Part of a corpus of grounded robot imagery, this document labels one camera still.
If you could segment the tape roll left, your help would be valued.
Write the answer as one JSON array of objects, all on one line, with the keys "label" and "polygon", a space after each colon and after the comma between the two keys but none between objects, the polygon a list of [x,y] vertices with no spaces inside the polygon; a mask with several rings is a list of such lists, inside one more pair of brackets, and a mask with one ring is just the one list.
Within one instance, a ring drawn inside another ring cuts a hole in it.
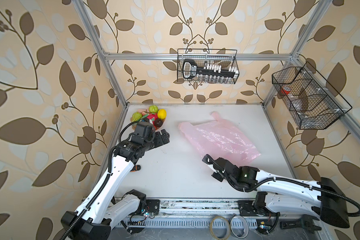
[{"label": "tape roll left", "polygon": [[[222,229],[225,229],[225,235],[219,237],[216,234],[216,230],[222,230]],[[210,221],[209,232],[214,240],[227,240],[231,235],[230,222],[222,216],[215,216]]]}]

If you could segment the green fruit left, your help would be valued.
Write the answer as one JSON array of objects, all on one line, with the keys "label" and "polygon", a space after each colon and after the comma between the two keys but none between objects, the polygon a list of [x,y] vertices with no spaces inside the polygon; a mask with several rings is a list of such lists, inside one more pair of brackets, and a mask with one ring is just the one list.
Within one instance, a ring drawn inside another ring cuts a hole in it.
[{"label": "green fruit left", "polygon": [[131,117],[131,121],[132,122],[138,122],[140,121],[140,119],[143,117],[142,113],[140,112],[135,112],[133,113],[132,117]]}]

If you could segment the yellow lemon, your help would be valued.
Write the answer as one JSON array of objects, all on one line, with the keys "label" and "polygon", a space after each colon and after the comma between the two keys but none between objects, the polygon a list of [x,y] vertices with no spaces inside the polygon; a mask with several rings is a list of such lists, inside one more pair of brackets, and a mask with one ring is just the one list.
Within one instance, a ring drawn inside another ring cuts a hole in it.
[{"label": "yellow lemon", "polygon": [[157,113],[159,119],[164,120],[167,117],[167,112],[164,109],[160,109]]}]

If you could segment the dark purple fruit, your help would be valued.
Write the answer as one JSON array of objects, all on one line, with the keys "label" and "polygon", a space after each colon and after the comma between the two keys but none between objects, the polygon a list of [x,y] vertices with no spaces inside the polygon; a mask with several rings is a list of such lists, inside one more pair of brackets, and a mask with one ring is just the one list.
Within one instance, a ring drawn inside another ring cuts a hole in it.
[{"label": "dark purple fruit", "polygon": [[155,119],[154,121],[154,126],[157,128],[160,128],[163,125],[163,120],[161,120],[160,118]]}]

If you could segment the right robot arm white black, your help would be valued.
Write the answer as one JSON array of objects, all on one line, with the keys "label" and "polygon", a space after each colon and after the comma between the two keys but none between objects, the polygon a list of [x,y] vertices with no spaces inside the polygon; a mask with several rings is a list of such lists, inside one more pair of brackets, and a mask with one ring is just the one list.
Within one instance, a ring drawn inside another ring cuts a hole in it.
[{"label": "right robot arm white black", "polygon": [[329,178],[304,181],[277,176],[255,167],[237,167],[230,161],[210,155],[203,163],[213,170],[213,178],[227,181],[243,193],[255,191],[260,206],[272,213],[296,213],[319,217],[321,221],[347,229],[350,217],[360,217],[360,204],[348,198]]}]

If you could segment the red dragon fruit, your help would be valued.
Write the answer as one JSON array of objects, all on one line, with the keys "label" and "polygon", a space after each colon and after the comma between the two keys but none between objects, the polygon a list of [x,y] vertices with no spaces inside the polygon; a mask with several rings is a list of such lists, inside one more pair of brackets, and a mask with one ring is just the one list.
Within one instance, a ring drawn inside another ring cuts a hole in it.
[{"label": "red dragon fruit", "polygon": [[144,115],[142,120],[144,120],[145,122],[154,122],[155,119],[157,119],[157,118],[158,118],[157,114],[150,113],[150,114]]}]

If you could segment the green wrinkled fruit back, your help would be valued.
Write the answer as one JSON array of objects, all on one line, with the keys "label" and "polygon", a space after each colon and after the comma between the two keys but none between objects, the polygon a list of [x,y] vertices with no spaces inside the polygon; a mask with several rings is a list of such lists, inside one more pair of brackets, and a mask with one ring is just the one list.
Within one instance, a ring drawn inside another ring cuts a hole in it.
[{"label": "green wrinkled fruit back", "polygon": [[159,108],[156,105],[151,105],[149,107],[149,112],[152,113],[152,114],[157,114],[158,111],[159,111]]}]

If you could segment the pink fruit plate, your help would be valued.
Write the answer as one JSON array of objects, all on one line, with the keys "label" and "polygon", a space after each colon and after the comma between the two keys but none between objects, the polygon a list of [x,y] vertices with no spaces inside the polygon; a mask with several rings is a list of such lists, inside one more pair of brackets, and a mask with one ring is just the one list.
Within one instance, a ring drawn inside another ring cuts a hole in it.
[{"label": "pink fruit plate", "polygon": [[165,122],[165,119],[161,119],[158,116],[159,111],[156,112],[149,112],[148,110],[138,109],[135,113],[132,114],[130,121],[131,122],[146,122],[153,124],[156,131],[158,131]]}]

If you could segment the orange black screwdriver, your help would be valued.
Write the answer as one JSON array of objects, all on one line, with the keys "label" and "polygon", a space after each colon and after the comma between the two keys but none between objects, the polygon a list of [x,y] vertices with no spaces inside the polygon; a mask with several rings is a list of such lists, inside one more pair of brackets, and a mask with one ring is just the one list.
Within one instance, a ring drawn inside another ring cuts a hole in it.
[{"label": "orange black screwdriver", "polygon": [[137,172],[137,171],[140,171],[141,170],[141,166],[140,165],[135,165],[131,170],[130,172]]}]

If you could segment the pink plastic bag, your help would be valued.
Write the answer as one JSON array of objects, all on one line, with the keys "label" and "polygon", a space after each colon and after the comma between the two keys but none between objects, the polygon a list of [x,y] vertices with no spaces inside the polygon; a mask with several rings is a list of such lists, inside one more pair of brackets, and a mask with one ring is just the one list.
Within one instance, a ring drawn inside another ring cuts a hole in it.
[{"label": "pink plastic bag", "polygon": [[213,121],[192,125],[182,122],[180,132],[204,157],[224,158],[237,166],[247,166],[261,156],[256,146],[231,121],[223,119],[218,112],[212,112]]}]

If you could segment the red capped plastic bottle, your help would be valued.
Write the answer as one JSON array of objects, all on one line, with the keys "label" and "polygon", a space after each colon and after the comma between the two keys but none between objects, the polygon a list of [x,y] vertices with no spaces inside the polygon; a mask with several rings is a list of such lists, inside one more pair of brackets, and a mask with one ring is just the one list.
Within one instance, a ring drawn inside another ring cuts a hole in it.
[{"label": "red capped plastic bottle", "polygon": [[281,97],[293,101],[296,97],[292,94],[292,89],[288,86],[282,86],[280,90]]}]

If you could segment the tape roll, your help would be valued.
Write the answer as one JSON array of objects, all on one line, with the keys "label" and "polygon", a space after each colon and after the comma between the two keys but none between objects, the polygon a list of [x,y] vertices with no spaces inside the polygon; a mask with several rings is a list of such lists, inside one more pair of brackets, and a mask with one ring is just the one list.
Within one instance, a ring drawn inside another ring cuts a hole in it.
[{"label": "tape roll", "polygon": [[[219,237],[216,234],[216,230],[222,230],[222,229],[225,229],[225,235]],[[209,232],[214,240],[227,240],[231,235],[230,222],[222,216],[215,216],[210,221]]]},{"label": "tape roll", "polygon": [[245,239],[250,231],[249,224],[241,216],[233,216],[230,221],[231,233],[238,239]]}]

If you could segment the black adjustable wrench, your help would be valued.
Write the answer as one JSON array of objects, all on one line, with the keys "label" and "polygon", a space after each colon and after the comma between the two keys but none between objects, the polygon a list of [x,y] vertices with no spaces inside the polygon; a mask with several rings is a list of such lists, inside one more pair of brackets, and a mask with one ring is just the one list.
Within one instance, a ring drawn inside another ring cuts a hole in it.
[{"label": "black adjustable wrench", "polygon": [[302,217],[299,218],[298,220],[280,222],[280,228],[282,230],[293,229],[293,228],[302,228],[304,230],[307,230],[309,233],[314,234],[315,231],[322,230],[321,227],[316,226],[314,224],[314,221],[318,221],[318,220],[319,219],[314,216],[302,215]]}]

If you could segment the tape roll right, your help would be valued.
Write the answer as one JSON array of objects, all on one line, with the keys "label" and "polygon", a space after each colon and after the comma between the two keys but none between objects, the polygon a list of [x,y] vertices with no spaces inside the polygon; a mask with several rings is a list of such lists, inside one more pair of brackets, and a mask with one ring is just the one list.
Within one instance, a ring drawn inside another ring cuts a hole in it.
[{"label": "tape roll right", "polygon": [[250,231],[249,224],[241,216],[233,216],[230,221],[231,233],[238,239],[245,239]]}]

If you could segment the aluminium frame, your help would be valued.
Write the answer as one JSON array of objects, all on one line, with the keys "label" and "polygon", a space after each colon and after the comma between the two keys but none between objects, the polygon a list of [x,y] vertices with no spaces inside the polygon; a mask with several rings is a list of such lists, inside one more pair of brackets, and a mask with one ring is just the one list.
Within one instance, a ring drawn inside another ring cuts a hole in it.
[{"label": "aluminium frame", "polygon": [[[92,45],[94,46],[96,53],[100,57],[100,62],[103,64],[105,68],[105,72],[110,79],[111,86],[114,88],[116,94],[120,96],[120,103],[123,106],[123,111],[126,113],[126,109],[129,107],[129,102],[126,100],[122,88],[115,77],[115,73],[113,72],[112,65],[109,63],[109,60],[127,60],[127,61],[136,61],[136,60],[163,60],[163,61],[178,61],[178,65],[180,65],[180,60],[185,61],[191,59],[191,57],[197,57],[196,60],[204,60],[204,61],[212,61],[221,58],[226,58],[231,60],[231,63],[234,64],[235,61],[285,61],[285,65],[283,69],[289,68],[288,64],[300,66],[301,68],[306,68],[308,71],[308,67],[304,67],[307,64],[303,64],[303,62],[298,57],[298,53],[303,50],[304,45],[306,44],[304,41],[308,40],[309,34],[311,34],[319,24],[319,21],[324,17],[325,13],[329,9],[330,5],[333,1],[320,1],[318,6],[316,7],[312,17],[307,23],[305,29],[302,32],[298,42],[296,43],[294,49],[291,54],[210,54],[210,53],[178,53],[176,54],[111,54],[104,51],[101,43],[100,37],[97,35],[94,25],[92,25],[92,21],[89,17],[89,14],[86,11],[85,4],[83,1],[72,1],[79,17],[81,18],[86,31],[90,36],[90,40],[92,41]],[[351,117],[351,115],[346,114],[341,116],[338,120],[341,120],[342,124],[350,131],[351,134],[360,142],[360,125],[356,122],[355,119]]]}]

